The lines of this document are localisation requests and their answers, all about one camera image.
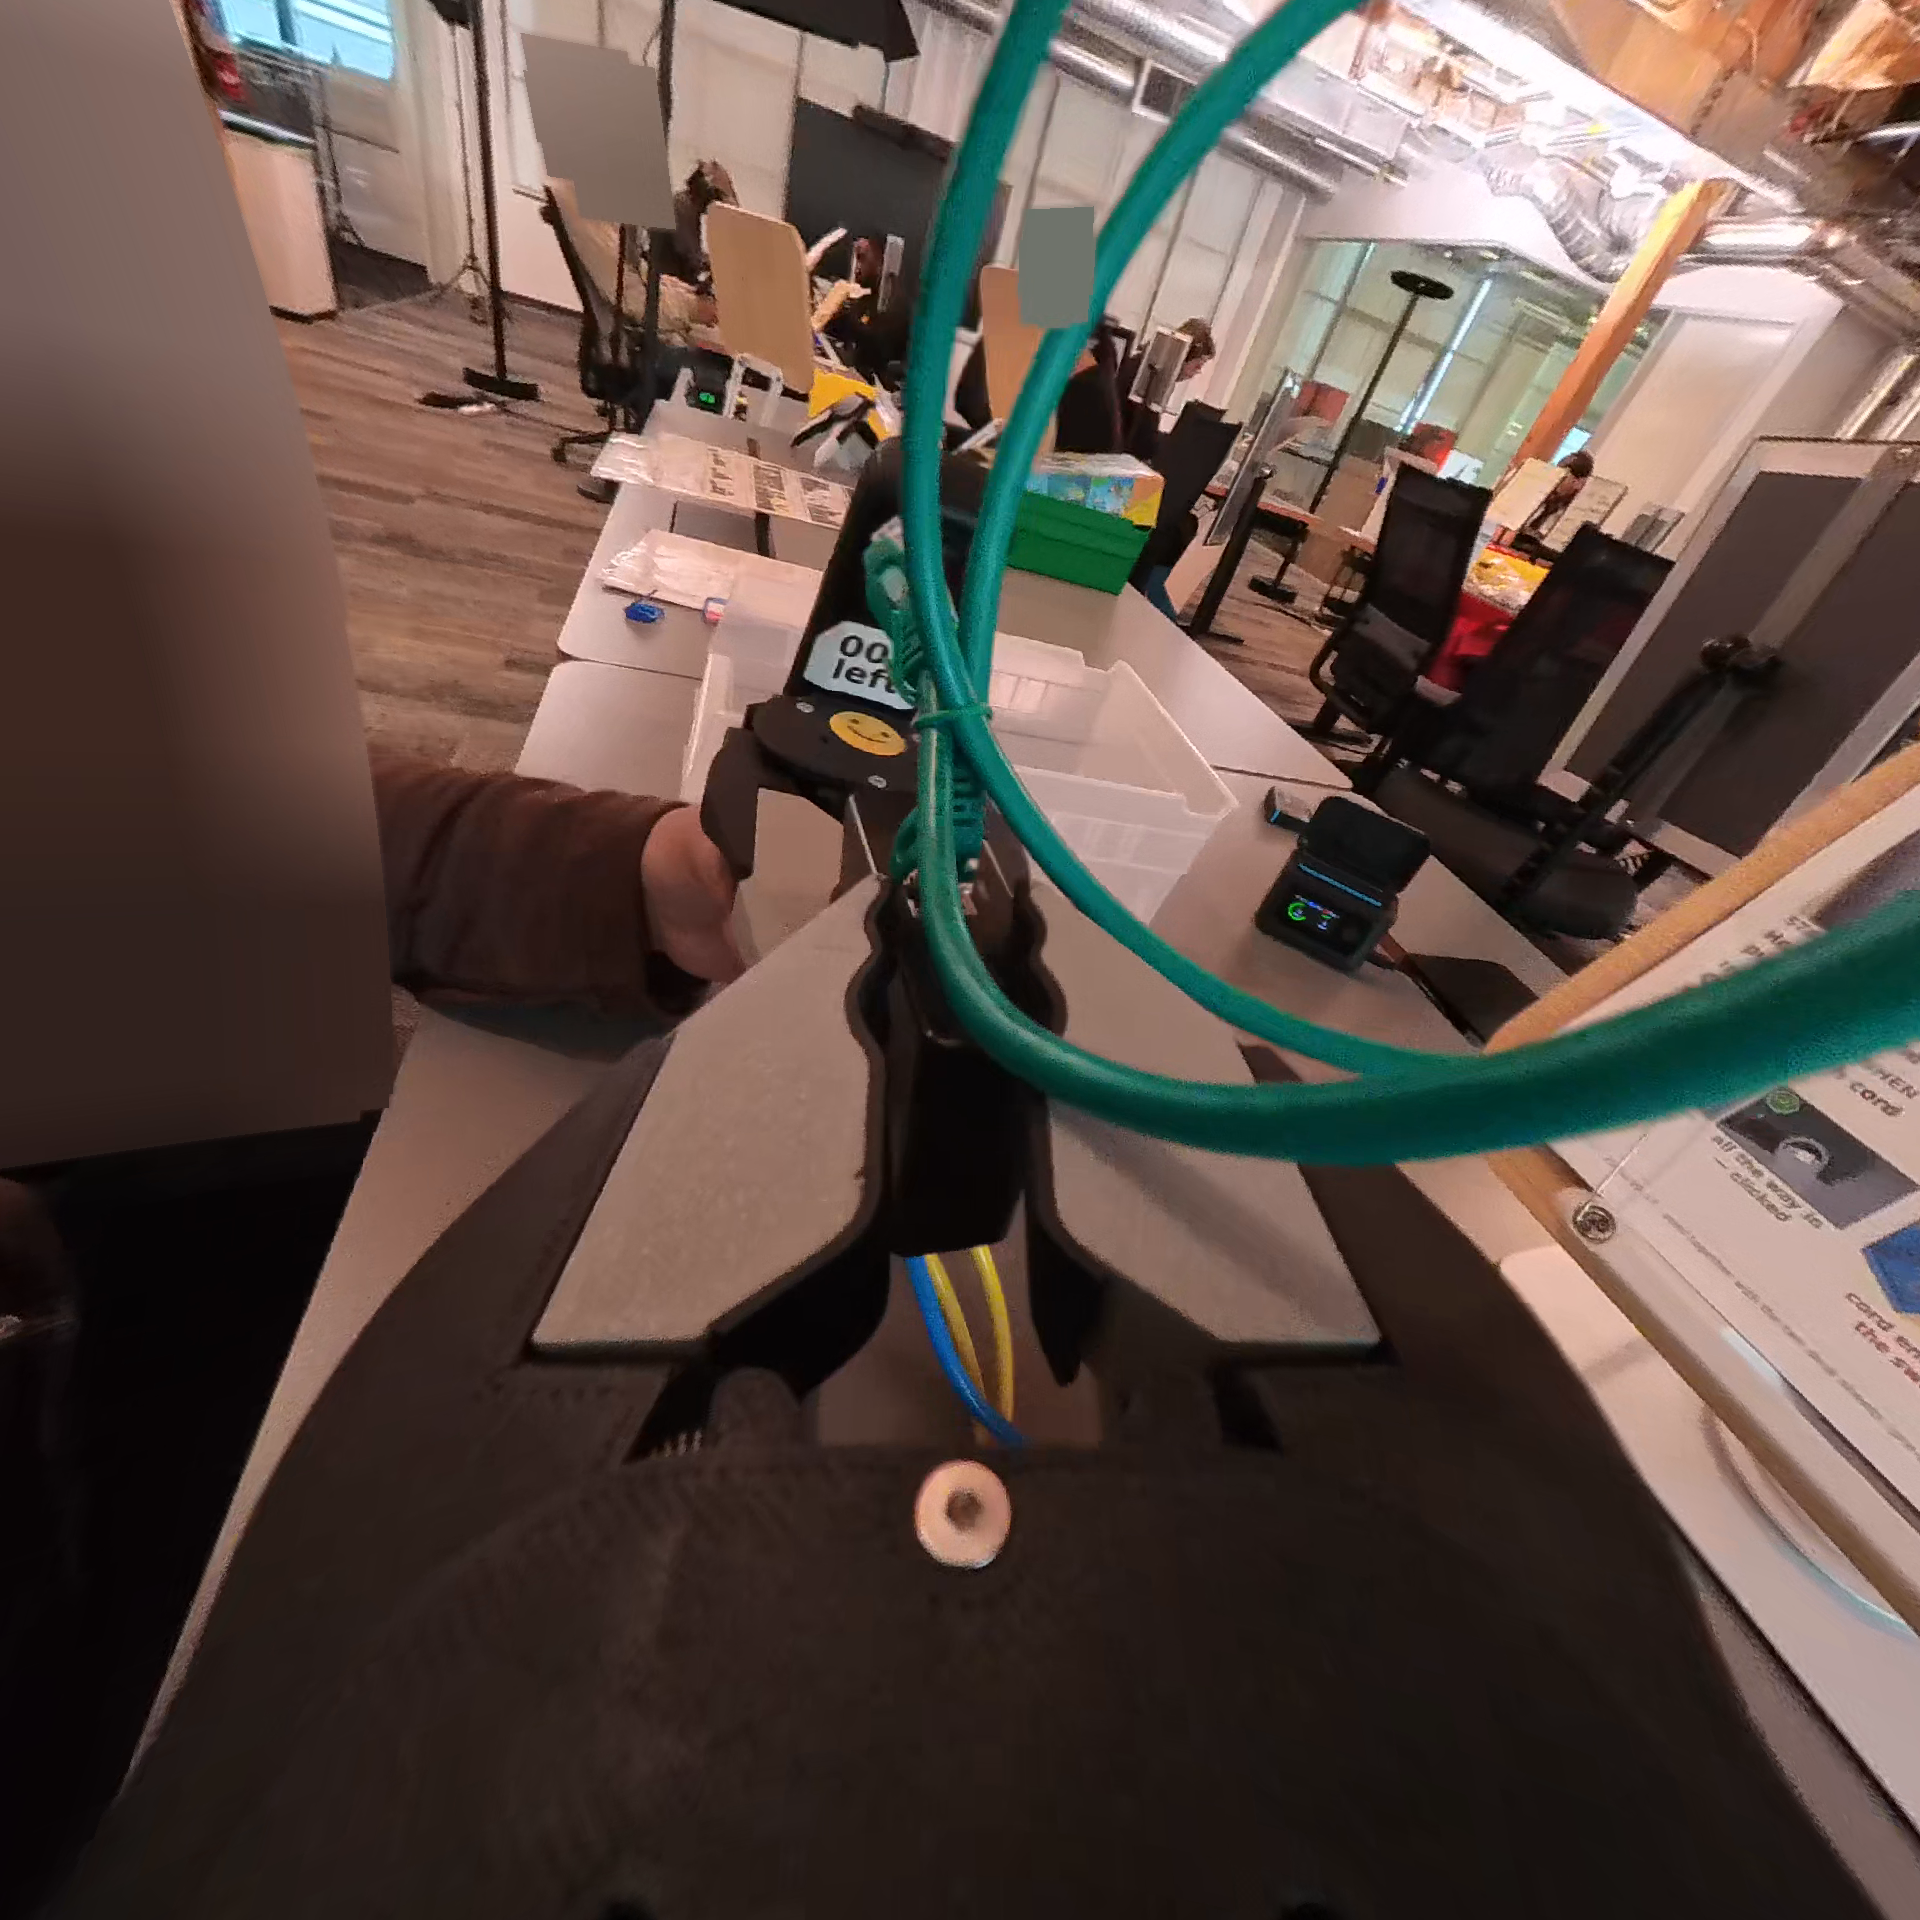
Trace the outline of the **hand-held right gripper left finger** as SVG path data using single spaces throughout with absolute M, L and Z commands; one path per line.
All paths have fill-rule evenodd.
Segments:
M 823 1386 L 884 1316 L 880 1055 L 862 881 L 684 1022 L 534 1323 L 540 1356 Z

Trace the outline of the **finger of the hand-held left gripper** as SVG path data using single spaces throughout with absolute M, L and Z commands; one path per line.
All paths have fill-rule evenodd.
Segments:
M 873 852 L 858 802 L 836 811 L 760 790 L 752 874 L 738 884 L 730 930 L 746 966 L 791 943 L 804 954 L 864 966 L 873 937 Z

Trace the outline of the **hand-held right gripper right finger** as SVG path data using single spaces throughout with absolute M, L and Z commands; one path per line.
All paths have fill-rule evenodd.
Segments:
M 1230 1027 L 1181 998 L 1056 888 L 1034 884 L 1049 1022 L 1141 1072 L 1255 1083 Z M 1295 1167 L 1141 1136 L 1049 1097 L 1040 1211 L 1101 1281 L 1262 1358 L 1359 1358 L 1380 1332 Z

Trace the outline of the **black network switch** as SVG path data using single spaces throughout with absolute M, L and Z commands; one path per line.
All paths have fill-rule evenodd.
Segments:
M 894 1258 L 952 1255 L 1008 1235 L 1038 1100 L 949 1007 L 911 883 L 884 881 L 850 1016 L 870 1055 L 878 1228 Z

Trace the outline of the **person's left forearm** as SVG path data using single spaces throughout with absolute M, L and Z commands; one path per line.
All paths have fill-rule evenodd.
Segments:
M 698 1001 L 639 904 L 645 839 L 684 806 L 385 751 L 369 775 L 394 988 L 656 1022 Z

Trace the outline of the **person's left hand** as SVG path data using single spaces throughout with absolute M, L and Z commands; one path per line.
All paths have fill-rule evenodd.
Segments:
M 694 807 L 662 811 L 639 852 L 639 904 L 654 956 L 706 988 L 744 970 L 734 936 L 736 878 Z

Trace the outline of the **clear plastic bin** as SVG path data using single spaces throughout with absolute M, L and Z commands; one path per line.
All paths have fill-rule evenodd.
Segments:
M 804 690 L 880 690 L 892 642 L 841 620 L 817 640 L 746 622 L 709 652 L 680 798 L 694 802 L 724 735 L 775 698 L 798 657 Z M 1151 922 L 1233 802 L 1130 666 L 1094 667 L 1074 650 L 996 635 L 992 731 L 1026 794 L 1081 864 L 1141 922 Z

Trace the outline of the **green plastic bin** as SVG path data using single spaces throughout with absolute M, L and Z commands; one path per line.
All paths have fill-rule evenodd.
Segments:
M 1014 511 L 1006 570 L 1117 594 L 1129 585 L 1153 531 L 1151 522 L 1023 491 Z

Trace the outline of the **small black screen device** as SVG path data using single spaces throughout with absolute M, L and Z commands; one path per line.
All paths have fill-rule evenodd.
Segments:
M 1430 839 L 1351 796 L 1327 796 L 1293 828 L 1286 863 L 1255 910 L 1255 930 L 1356 977 L 1392 934 Z

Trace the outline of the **colourful picture box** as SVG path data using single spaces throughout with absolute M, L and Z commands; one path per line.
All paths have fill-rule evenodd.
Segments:
M 1161 519 L 1166 476 L 1127 454 L 1050 451 L 1034 459 L 1023 491 L 1151 528 Z

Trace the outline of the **wooden document stand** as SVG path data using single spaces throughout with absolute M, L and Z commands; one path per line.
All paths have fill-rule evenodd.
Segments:
M 792 224 L 734 204 L 704 216 L 716 329 L 734 359 L 773 368 L 807 395 L 815 374 L 809 265 Z

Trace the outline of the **instruction sheet on wooden stand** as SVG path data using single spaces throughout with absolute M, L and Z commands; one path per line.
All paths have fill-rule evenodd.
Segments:
M 1517 1016 L 1497 1034 L 1494 1052 L 1689 993 L 1746 946 L 1762 946 L 1791 914 L 1810 912 L 1814 894 L 1839 889 L 1869 856 L 1893 851 L 1895 830 L 1916 835 L 1916 786 L 1918 747 L 1908 746 Z M 1657 1199 L 1657 1185 L 1671 1182 L 1681 1148 L 1701 1143 L 1706 1122 L 1689 1116 L 1668 1143 L 1650 1134 L 1647 1126 L 1629 1132 L 1626 1146 L 1517 1148 L 1488 1158 L 1488 1168 L 1703 1399 L 1762 1479 L 1854 1574 L 1860 1594 L 1916 1630 L 1916 1497 L 1657 1241 L 1677 1214 L 1677 1203 Z

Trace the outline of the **black light stand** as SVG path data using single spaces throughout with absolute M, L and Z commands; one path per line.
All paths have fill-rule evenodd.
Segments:
M 463 371 L 463 385 L 478 402 L 503 415 L 514 404 L 540 402 L 540 387 L 510 371 L 510 315 L 500 283 L 497 204 L 494 163 L 494 113 L 488 80 L 487 8 L 480 2 L 424 2 L 447 38 L 447 54 L 460 64 L 465 54 L 469 80 L 455 80 L 455 118 L 463 168 L 463 211 L 469 214 L 469 254 L 463 263 L 481 276 L 481 312 L 488 362 Z

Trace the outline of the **printed instruction sheet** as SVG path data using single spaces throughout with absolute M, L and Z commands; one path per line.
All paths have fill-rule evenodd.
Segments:
M 1916 1506 L 1916 1041 L 1558 1152 L 1642 1250 Z

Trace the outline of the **grey partition panel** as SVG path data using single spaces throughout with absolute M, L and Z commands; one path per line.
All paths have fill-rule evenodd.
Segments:
M 1596 790 L 1716 640 L 1737 640 L 1742 664 L 1616 806 L 1698 874 L 1860 777 L 1916 715 L 1916 442 L 1752 442 L 1556 746 L 1546 786 Z

